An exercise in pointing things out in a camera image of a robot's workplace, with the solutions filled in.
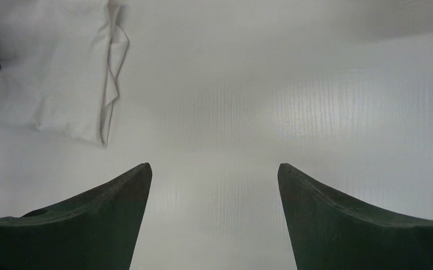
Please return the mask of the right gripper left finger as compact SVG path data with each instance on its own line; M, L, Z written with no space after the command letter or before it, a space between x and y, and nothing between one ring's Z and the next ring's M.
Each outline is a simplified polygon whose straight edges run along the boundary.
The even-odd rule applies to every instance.
M0 218L0 269L129 269L151 179L142 163L64 201Z

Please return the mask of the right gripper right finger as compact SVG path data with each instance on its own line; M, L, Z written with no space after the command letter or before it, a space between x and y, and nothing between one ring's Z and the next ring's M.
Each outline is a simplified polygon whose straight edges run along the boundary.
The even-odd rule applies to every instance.
M298 269L433 269L433 220L371 205L287 163L278 184Z

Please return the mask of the white t-shirt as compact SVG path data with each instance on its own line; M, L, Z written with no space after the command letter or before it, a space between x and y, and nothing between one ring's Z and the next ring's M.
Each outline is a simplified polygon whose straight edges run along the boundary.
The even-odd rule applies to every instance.
M122 1L0 1L0 125L106 146Z

